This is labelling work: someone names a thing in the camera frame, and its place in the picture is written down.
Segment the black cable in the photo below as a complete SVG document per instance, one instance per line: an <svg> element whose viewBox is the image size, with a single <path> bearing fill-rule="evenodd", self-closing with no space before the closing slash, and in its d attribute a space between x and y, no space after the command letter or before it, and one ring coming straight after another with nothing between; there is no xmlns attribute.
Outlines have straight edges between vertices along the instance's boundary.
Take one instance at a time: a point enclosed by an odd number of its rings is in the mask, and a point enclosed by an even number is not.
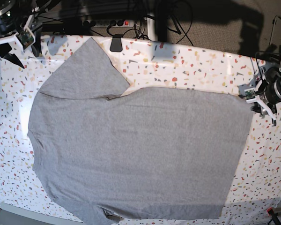
<svg viewBox="0 0 281 225"><path fill-rule="evenodd" d="M140 28L139 28L139 31L137 32L137 39L140 38L140 34L143 35L143 32L141 32L141 28L142 28L142 19L140 19Z"/></svg>
<svg viewBox="0 0 281 225"><path fill-rule="evenodd" d="M178 2L183 2L183 3L185 3L186 5L188 5L188 7L189 7L189 9L190 9L190 13L191 13L191 24L190 24L190 26L189 26L187 32L185 33L185 35L184 35L180 40L178 40L178 41L176 42L176 44L178 44L180 41L182 41L185 37L188 38L187 34L188 34L189 30L191 29L191 27L192 27L192 22L193 22L193 9L192 9L191 4L190 4L189 2L187 2L187 1L185 1L185 0L177 0L177 1L175 1L173 4L175 5L175 4L177 4Z"/></svg>
<svg viewBox="0 0 281 225"><path fill-rule="evenodd" d="M111 26L110 25L108 25L108 27L106 28L106 32L110 35L110 36L113 36L113 34L111 34L110 32L109 32L109 29L111 28Z"/></svg>
<svg viewBox="0 0 281 225"><path fill-rule="evenodd" d="M145 1L142 0L141 3L142 3L142 9L143 9L143 11L144 11L144 14L143 14L143 15L147 15L147 14L148 14L148 8L147 8L147 6L146 6L146 4L145 4ZM140 18L141 26L140 26L139 31L141 30L142 25L143 25L143 21L144 21L143 18L144 18L143 16Z"/></svg>
<svg viewBox="0 0 281 225"><path fill-rule="evenodd" d="M190 43L192 44L192 46L193 46L192 41L189 39L188 35L187 35L186 32L184 31L183 27L181 26L181 24L179 23L178 20L177 20L177 23L178 23L179 27L181 28L181 30L183 31L185 37L187 37L187 39L189 40L189 42L190 42Z"/></svg>
<svg viewBox="0 0 281 225"><path fill-rule="evenodd" d="M131 28L131 29L129 29L129 30L126 30L125 32L124 32L124 34L123 34L123 37L124 37L124 35L126 34L126 33L128 33L129 31L132 31L132 30L135 30L134 28Z"/></svg>
<svg viewBox="0 0 281 225"><path fill-rule="evenodd" d="M90 30L91 32L96 33L97 35L100 35L100 36L104 37L102 34L100 34L100 33L96 32L96 31L92 30L91 28L90 28L89 30Z"/></svg>
<svg viewBox="0 0 281 225"><path fill-rule="evenodd" d="M59 22L62 22L62 23L65 23L64 21L62 20L59 20L59 19L53 19L53 18L49 18L49 17L46 17L46 16L41 16L41 15L38 15L37 17L42 17L42 18L45 18L45 19L49 19L51 21L46 21L46 23L48 22L52 22L52 21L59 21Z"/></svg>
<svg viewBox="0 0 281 225"><path fill-rule="evenodd" d="M171 28L168 28L168 30L175 32L176 34L181 34L181 31L179 30L179 27L177 26L177 22L178 22L177 18L174 17L173 15L171 15L170 17L175 25L176 30L172 30Z"/></svg>
<svg viewBox="0 0 281 225"><path fill-rule="evenodd" d="M132 13L134 13L135 12L135 10L136 10L136 8L138 9L138 1L137 2L135 2L135 0L133 0L133 2L134 2L134 7L133 7L133 9L132 9ZM138 22L138 19L136 19L135 21L134 21L134 32L135 32L135 36L137 37L138 35L137 35L137 29L136 29L136 24L137 24L137 22Z"/></svg>
<svg viewBox="0 0 281 225"><path fill-rule="evenodd" d="M140 34L138 34L138 36L133 37L133 39L134 38L140 39L143 35L144 35L144 32L140 32Z"/></svg>
<svg viewBox="0 0 281 225"><path fill-rule="evenodd" d="M149 18L149 19L155 20L155 17L151 16L151 15L145 15L145 16L143 16L143 18Z"/></svg>
<svg viewBox="0 0 281 225"><path fill-rule="evenodd" d="M149 41L150 41L150 39L149 39L149 37L148 37L148 35L147 35L147 34L143 34L141 38L143 38L144 40L145 40L145 38L146 38L147 40L149 40Z"/></svg>
<svg viewBox="0 0 281 225"><path fill-rule="evenodd" d="M141 30L141 20L140 20L140 28L139 28L139 30L137 30L137 28L136 28L136 24L137 24L137 22L138 22L138 20L137 21L135 21L135 23L134 23L134 32L135 32L135 37L134 38L137 38L137 39L139 39L139 35L140 35L140 30Z"/></svg>
<svg viewBox="0 0 281 225"><path fill-rule="evenodd" d="M257 59L257 53L270 53L270 54L272 54L272 53L271 52L265 52L265 51L257 51L257 52L255 52L255 60L256 60L256 63L257 63L258 71L259 71L260 76L262 76L262 73L261 73L261 70L260 70L260 66L259 66L259 63L258 63L258 59Z"/></svg>
<svg viewBox="0 0 281 225"><path fill-rule="evenodd" d="M257 53L268 53L273 55L281 55L281 53L267 52L267 51L257 51Z"/></svg>

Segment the black clip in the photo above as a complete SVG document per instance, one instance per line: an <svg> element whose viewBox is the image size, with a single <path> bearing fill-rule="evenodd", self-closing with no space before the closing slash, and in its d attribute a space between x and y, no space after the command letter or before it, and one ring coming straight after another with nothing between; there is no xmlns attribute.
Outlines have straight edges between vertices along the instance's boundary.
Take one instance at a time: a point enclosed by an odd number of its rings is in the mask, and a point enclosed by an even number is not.
<svg viewBox="0 0 281 225"><path fill-rule="evenodd" d="M10 54L9 52L12 50L9 43L4 43L0 45L0 57L10 61L13 64L16 64L22 68L24 68L23 64L19 60L19 58L15 54Z"/></svg>
<svg viewBox="0 0 281 225"><path fill-rule="evenodd" d="M112 36L111 47L109 50L113 53L120 53L123 50L121 38L122 34L115 34Z"/></svg>

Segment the robotic arm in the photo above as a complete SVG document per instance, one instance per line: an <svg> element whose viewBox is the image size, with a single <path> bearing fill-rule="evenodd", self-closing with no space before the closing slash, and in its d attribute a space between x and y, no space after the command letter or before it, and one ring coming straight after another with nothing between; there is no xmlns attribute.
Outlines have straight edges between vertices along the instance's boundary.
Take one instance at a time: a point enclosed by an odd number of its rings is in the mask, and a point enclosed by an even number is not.
<svg viewBox="0 0 281 225"><path fill-rule="evenodd" d="M9 52L9 42L25 51L31 46L34 56L41 53L42 24L36 19L51 1L0 0L0 57L24 68L18 57Z"/></svg>
<svg viewBox="0 0 281 225"><path fill-rule="evenodd" d="M262 69L255 84L254 88L244 90L246 102L254 103L251 110L269 115L273 126L276 126L276 104L281 102L281 59L277 67L271 67L267 71Z"/></svg>

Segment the gray carpet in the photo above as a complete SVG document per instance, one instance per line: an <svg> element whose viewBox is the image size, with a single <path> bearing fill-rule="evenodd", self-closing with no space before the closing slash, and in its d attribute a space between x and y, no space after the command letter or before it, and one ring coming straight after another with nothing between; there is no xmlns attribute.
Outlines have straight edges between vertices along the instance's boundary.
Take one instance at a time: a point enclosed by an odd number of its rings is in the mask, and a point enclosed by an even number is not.
<svg viewBox="0 0 281 225"><path fill-rule="evenodd" d="M223 52L238 53L254 57L256 51L268 48L272 21L281 16L281 0L185 0L193 8L193 24L189 38L194 46L215 49ZM174 9L181 25L187 31L190 25L190 11L185 3L178 3ZM108 36L106 28L93 30ZM111 28L111 33L124 33L127 28ZM135 33L128 32L125 37L133 38ZM168 42L176 43L183 35L168 32ZM190 45L187 38L180 44ZM281 22L275 26L273 44L281 45Z"/></svg>

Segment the terrazzo-patterned tablecloth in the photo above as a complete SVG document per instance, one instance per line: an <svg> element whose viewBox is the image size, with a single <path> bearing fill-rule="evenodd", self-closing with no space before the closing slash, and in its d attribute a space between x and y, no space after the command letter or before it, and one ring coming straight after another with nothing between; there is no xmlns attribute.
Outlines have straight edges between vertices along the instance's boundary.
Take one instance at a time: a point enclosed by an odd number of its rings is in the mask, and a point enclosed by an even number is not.
<svg viewBox="0 0 281 225"><path fill-rule="evenodd" d="M88 38L44 36L43 56L39 58L35 58L31 51L21 53L12 43L12 53L17 54L25 69L0 59L0 202L80 221L53 203L43 190L32 170L33 149L27 131L37 90ZM237 95L238 85L248 83L258 70L255 59L225 52L131 39L122 39L122 52L110 52L111 38L94 39L131 84L124 95L148 86ZM261 118L256 114L253 117L250 134L219 219L125 219L119 224L252 225L267 222L266 209L276 206L281 199L281 104L278 105L277 126L271 125L268 116Z"/></svg>

